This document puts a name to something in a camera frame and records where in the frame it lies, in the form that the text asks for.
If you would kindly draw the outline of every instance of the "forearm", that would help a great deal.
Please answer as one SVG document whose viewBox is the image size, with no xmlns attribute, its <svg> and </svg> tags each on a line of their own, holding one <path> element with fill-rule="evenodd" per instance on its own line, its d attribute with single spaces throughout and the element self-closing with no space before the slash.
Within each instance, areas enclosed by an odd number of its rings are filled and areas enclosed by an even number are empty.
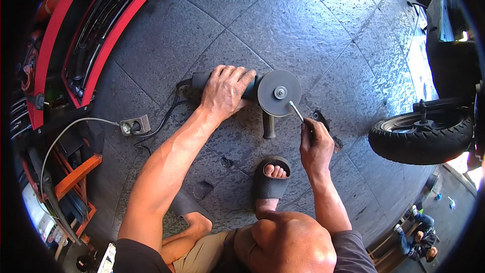
<svg viewBox="0 0 485 273">
<path fill-rule="evenodd" d="M 219 123 L 201 108 L 153 152 L 133 186 L 130 206 L 164 215 L 185 174 Z"/>
<path fill-rule="evenodd" d="M 352 230 L 347 211 L 330 178 L 330 172 L 308 175 L 315 198 L 315 217 L 331 235 Z"/>
</svg>

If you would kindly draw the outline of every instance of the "person sitting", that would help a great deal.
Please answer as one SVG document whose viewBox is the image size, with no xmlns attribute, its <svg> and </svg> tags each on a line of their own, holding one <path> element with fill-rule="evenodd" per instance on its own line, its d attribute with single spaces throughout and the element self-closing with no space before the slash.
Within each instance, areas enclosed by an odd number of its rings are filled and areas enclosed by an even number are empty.
<svg viewBox="0 0 485 273">
<path fill-rule="evenodd" d="M 437 239 L 433 227 L 434 219 L 431 216 L 419 213 L 415 205 L 410 210 L 412 217 L 421 224 L 408 239 L 406 239 L 406 234 L 401 225 L 397 224 L 394 227 L 394 232 L 399 234 L 401 251 L 414 261 L 426 257 L 426 262 L 432 262 L 438 254 L 438 249 L 433 246 Z"/>
</svg>

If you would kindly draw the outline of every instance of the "black slide sandal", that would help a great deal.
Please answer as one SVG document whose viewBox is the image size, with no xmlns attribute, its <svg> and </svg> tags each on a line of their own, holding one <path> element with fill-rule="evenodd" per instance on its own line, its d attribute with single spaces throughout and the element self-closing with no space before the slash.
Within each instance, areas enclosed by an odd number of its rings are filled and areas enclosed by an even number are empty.
<svg viewBox="0 0 485 273">
<path fill-rule="evenodd" d="M 214 225 L 214 217 L 210 215 L 203 207 L 201 207 L 197 201 L 184 189 L 180 188 L 177 195 L 175 195 L 172 204 L 170 205 L 170 209 L 175 213 L 177 217 L 182 217 L 182 215 L 192 213 L 192 212 L 199 212 L 205 218 L 210 220 Z"/>
<path fill-rule="evenodd" d="M 280 166 L 286 172 L 286 178 L 273 178 L 264 174 L 264 167 L 272 164 L 273 166 Z M 256 199 L 260 198 L 278 198 L 281 199 L 285 193 L 291 176 L 291 165 L 281 156 L 268 156 L 256 168 L 253 179 L 253 204 L 256 204 Z"/>
</svg>

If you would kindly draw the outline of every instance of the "grinder side handle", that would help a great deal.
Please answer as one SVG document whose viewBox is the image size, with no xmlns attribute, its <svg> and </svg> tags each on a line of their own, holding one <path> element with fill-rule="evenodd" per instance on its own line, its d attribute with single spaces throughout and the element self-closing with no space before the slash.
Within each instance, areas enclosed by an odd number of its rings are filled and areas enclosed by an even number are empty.
<svg viewBox="0 0 485 273">
<path fill-rule="evenodd" d="M 204 89 L 207 81 L 209 81 L 210 74 L 212 72 L 196 72 L 192 75 L 192 87 L 198 89 Z M 242 98 L 249 99 L 253 101 L 258 100 L 257 85 L 261 80 L 262 76 L 256 75 L 252 82 L 249 83 Z"/>
<path fill-rule="evenodd" d="M 264 134 L 263 134 L 264 139 L 276 138 L 275 118 L 274 116 L 271 116 L 264 111 L 263 111 L 263 129 L 264 129 Z"/>
</svg>

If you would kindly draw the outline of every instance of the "foot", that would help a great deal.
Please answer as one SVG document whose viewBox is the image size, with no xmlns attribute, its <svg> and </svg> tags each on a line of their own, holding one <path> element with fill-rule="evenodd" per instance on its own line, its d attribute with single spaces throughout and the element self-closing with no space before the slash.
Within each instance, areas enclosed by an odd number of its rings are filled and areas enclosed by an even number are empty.
<svg viewBox="0 0 485 273">
<path fill-rule="evenodd" d="M 272 164 L 264 167 L 264 174 L 273 178 L 286 178 L 286 171 L 280 166 L 273 166 Z M 256 200 L 256 212 L 260 211 L 276 211 L 278 205 L 278 198 L 261 198 Z"/>
<path fill-rule="evenodd" d="M 212 229 L 212 222 L 199 212 L 184 214 L 182 217 L 189 224 L 189 228 L 197 234 L 205 236 Z"/>
<path fill-rule="evenodd" d="M 416 217 L 416 215 L 419 213 L 418 212 L 418 209 L 416 208 L 416 206 L 413 204 L 413 206 L 411 207 L 411 209 L 409 209 L 409 211 L 411 211 L 411 215 L 413 216 L 413 218 Z"/>
<path fill-rule="evenodd" d="M 401 227 L 401 225 L 400 225 L 400 224 L 397 224 L 397 225 L 394 227 L 394 232 L 396 232 L 396 233 L 404 233 L 403 228 Z"/>
</svg>

